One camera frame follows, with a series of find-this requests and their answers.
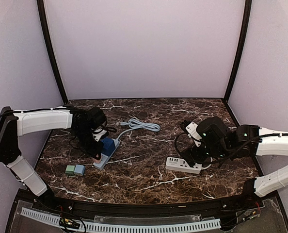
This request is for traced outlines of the pink plug adapter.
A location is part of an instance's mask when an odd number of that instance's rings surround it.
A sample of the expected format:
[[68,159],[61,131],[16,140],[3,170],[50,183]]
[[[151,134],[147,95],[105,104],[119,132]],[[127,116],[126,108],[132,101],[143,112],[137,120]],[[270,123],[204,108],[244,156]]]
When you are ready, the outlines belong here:
[[99,157],[99,158],[93,158],[93,162],[96,163],[96,164],[99,164],[102,160],[102,157]]

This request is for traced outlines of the blue cube socket adapter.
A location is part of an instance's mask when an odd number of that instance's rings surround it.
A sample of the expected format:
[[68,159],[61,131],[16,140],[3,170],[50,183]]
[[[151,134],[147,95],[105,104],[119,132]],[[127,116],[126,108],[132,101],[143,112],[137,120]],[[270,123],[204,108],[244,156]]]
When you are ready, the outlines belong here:
[[101,153],[106,156],[111,156],[119,145],[118,140],[108,138],[108,137],[102,139],[101,142],[103,143],[103,148],[102,148]]

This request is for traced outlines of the light blue plug adapter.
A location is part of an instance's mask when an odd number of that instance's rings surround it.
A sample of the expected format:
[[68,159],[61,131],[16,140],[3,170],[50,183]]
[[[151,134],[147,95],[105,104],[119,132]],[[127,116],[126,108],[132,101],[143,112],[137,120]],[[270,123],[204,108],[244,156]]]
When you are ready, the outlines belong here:
[[85,172],[84,165],[75,165],[74,174],[78,176],[83,176]]

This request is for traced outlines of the green plug adapter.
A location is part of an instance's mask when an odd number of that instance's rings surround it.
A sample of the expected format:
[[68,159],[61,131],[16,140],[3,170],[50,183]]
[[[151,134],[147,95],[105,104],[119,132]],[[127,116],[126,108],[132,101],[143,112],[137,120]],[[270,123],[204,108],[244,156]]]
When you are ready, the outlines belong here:
[[64,173],[67,176],[74,176],[75,175],[74,171],[75,171],[74,165],[67,165]]

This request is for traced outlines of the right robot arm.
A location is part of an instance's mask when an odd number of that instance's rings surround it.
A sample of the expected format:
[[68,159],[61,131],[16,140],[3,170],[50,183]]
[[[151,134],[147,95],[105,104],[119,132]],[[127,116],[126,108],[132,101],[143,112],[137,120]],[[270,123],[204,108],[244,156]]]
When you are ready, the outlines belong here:
[[[230,130],[217,116],[199,124],[184,120],[180,127],[194,141],[191,148],[177,153],[189,166],[222,165],[226,160],[264,155],[288,156],[288,132],[275,131],[257,125],[240,125]],[[244,192],[258,197],[288,185],[288,165],[268,175],[245,182]]]

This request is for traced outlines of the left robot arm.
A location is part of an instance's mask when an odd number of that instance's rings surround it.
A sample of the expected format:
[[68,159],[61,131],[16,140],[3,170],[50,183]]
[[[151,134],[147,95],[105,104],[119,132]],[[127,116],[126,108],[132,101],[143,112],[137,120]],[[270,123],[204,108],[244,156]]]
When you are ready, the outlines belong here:
[[37,197],[50,194],[49,186],[23,157],[18,138],[29,133],[54,129],[71,129],[80,148],[95,160],[101,159],[103,142],[108,134],[104,112],[93,107],[55,107],[34,110],[13,110],[4,107],[0,113],[0,163],[14,173]]

